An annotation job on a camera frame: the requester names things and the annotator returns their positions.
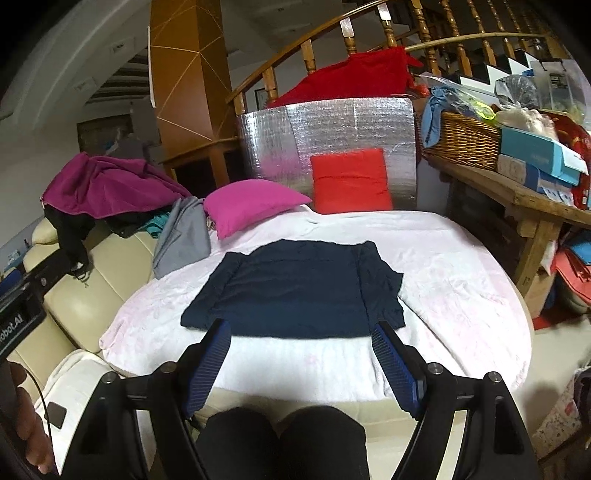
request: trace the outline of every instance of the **wicker basket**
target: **wicker basket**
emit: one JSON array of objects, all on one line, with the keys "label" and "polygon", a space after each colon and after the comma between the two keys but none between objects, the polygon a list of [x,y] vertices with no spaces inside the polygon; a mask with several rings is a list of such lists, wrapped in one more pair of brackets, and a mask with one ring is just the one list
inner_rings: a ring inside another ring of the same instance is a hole
[{"label": "wicker basket", "polygon": [[437,155],[469,167],[496,170],[501,131],[480,120],[459,113],[441,114],[441,136],[434,147],[423,148],[424,155]]}]

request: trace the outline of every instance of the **gray cloth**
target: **gray cloth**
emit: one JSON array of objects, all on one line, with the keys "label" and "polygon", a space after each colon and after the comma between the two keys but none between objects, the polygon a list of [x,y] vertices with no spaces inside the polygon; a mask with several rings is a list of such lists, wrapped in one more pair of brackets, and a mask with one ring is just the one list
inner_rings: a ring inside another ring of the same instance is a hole
[{"label": "gray cloth", "polygon": [[178,199],[156,243],[152,259],[154,276],[162,278],[208,257],[211,251],[203,199]]}]

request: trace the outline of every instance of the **silver insulation board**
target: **silver insulation board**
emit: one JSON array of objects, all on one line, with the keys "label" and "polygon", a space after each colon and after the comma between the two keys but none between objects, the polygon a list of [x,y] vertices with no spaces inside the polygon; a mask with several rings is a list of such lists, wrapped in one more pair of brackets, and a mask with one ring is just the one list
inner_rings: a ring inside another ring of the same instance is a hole
[{"label": "silver insulation board", "polygon": [[296,103],[251,112],[238,125],[252,174],[313,193],[310,156],[381,148],[397,210],[417,204],[413,105],[408,98]]}]

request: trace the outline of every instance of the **bed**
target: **bed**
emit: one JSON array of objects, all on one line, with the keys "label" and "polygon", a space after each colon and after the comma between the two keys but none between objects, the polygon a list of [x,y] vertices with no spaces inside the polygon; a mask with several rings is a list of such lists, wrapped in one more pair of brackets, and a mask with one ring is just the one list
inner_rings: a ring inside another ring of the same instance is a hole
[{"label": "bed", "polygon": [[[511,281],[460,226],[434,213],[408,211],[320,215],[301,206],[224,241],[212,232],[210,257],[150,281],[123,304],[100,339],[105,360],[133,375],[176,360],[203,336],[182,327],[180,316],[225,253],[248,254],[279,239],[373,241],[382,259],[404,273],[398,297],[406,326],[397,331],[403,342],[454,374],[479,378],[496,370],[511,390],[525,381],[530,321]],[[377,429],[405,417],[369,337],[234,337],[200,415],[245,404],[276,420],[302,405],[333,404]]]}]

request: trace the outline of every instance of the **pink pillow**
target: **pink pillow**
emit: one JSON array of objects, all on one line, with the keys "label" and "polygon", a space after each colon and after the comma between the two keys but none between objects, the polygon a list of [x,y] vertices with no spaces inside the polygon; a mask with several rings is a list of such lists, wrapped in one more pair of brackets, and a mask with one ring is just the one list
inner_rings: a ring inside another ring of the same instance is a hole
[{"label": "pink pillow", "polygon": [[207,195],[203,207],[216,222],[217,237],[222,239],[311,201],[306,195],[274,181],[250,179],[215,190]]}]

